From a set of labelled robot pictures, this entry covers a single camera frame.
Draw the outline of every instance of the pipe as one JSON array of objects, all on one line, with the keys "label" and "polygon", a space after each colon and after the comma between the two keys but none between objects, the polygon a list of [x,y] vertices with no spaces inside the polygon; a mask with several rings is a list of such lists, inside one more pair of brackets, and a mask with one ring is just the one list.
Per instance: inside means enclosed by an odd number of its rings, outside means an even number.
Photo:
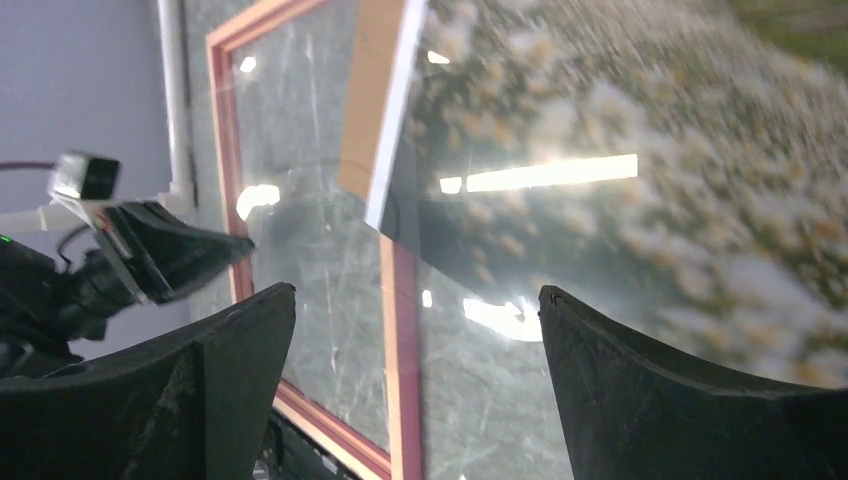
[{"label": "pipe", "polygon": [[[158,0],[162,70],[165,76],[165,108],[168,118],[168,146],[171,157],[169,191],[152,198],[174,215],[191,212],[194,182],[189,156],[188,96],[183,58],[181,2]],[[82,219],[59,204],[49,204],[26,212],[0,214],[0,232],[6,235],[32,231],[67,230]]]}]

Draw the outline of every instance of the floor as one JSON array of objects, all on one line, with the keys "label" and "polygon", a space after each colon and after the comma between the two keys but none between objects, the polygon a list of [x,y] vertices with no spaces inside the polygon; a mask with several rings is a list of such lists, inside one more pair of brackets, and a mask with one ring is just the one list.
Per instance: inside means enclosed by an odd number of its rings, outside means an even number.
[{"label": "floor", "polygon": [[[207,228],[224,217],[205,35],[249,3],[186,0]],[[329,0],[239,52],[256,59],[239,135],[245,184],[281,197],[246,215],[256,287],[298,288],[284,378],[388,450],[379,235],[335,184],[356,8]],[[806,13],[785,8],[770,31]],[[738,18],[707,0],[430,1],[375,225],[420,259],[426,478],[570,474],[546,284],[717,363],[848,384],[848,86]],[[230,301],[224,278],[193,314]]]}]

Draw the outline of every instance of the cable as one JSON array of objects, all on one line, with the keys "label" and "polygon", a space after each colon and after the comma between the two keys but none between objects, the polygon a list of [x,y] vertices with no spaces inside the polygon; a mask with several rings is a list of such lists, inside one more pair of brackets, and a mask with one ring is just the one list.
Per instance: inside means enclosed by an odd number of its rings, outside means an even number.
[{"label": "cable", "polygon": [[0,171],[6,170],[53,170],[53,162],[0,162]]},{"label": "cable", "polygon": [[70,271],[71,265],[73,264],[71,259],[65,256],[65,247],[67,247],[68,244],[70,244],[81,233],[88,230],[88,228],[89,227],[87,224],[80,225],[79,227],[68,232],[64,237],[62,237],[61,240],[59,240],[59,243],[56,244],[56,253],[59,254],[59,257],[65,262],[65,273],[68,273],[68,271]]}]

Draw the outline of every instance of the gray wall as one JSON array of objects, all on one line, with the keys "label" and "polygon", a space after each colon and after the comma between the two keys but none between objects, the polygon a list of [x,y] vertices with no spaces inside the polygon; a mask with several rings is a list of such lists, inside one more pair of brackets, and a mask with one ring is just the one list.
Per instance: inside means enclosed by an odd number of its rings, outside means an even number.
[{"label": "gray wall", "polygon": [[[66,148],[123,162],[117,195],[168,189],[167,125],[151,3],[139,0],[0,0],[0,161],[52,161]],[[48,202],[43,172],[0,175],[0,212]],[[59,233],[15,235],[52,253]],[[93,242],[68,251],[78,258]],[[110,325],[106,341],[76,342],[105,355],[189,321],[187,302],[136,307]]]}]

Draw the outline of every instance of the wooden frame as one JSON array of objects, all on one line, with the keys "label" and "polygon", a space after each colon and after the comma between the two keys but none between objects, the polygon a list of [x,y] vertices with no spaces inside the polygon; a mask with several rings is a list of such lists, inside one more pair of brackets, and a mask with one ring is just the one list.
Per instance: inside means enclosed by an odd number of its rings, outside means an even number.
[{"label": "wooden frame", "polygon": [[[213,92],[213,121],[218,157],[219,187],[226,229],[236,234],[246,234],[245,223],[235,212],[238,192],[243,188],[242,165],[238,139],[236,98],[233,89],[233,52],[256,40],[283,23],[302,15],[328,0],[260,0],[207,36],[207,61],[209,80]],[[392,22],[380,8],[388,4],[402,4],[397,0],[362,0],[357,21],[357,38],[365,36],[373,22],[368,18],[381,15],[383,23]],[[397,24],[400,11],[394,8]],[[384,28],[383,37],[392,36],[391,28]],[[362,42],[355,42],[354,71],[362,71],[360,51]],[[391,59],[383,68],[391,69]],[[380,119],[369,119],[374,130],[380,129]],[[356,132],[348,132],[345,138]],[[340,173],[345,171],[342,162]],[[305,398],[296,388],[281,380],[274,407],[289,418],[327,451],[363,479],[421,480],[422,453],[419,419],[417,287],[415,258],[412,254],[386,237],[381,238],[381,277],[383,282],[383,321],[386,348],[386,386],[388,397],[389,443],[392,455],[355,432],[348,425]],[[233,301],[253,294],[253,276],[249,261],[230,269],[230,288]]]}]

